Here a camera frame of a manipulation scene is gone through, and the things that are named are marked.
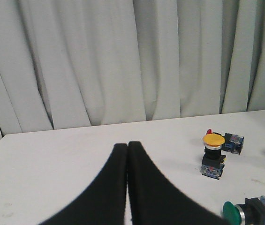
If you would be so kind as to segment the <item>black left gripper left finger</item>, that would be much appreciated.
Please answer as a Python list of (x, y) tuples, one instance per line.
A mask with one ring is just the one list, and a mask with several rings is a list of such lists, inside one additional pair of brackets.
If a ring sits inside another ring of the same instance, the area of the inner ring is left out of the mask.
[(43, 225), (123, 225), (128, 146), (117, 143), (92, 183)]

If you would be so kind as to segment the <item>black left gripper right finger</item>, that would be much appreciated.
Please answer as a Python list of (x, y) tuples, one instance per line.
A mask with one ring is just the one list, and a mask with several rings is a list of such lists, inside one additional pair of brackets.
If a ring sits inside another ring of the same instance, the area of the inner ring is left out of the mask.
[(148, 156), (131, 141), (127, 156), (128, 193), (135, 225), (227, 225), (173, 185)]

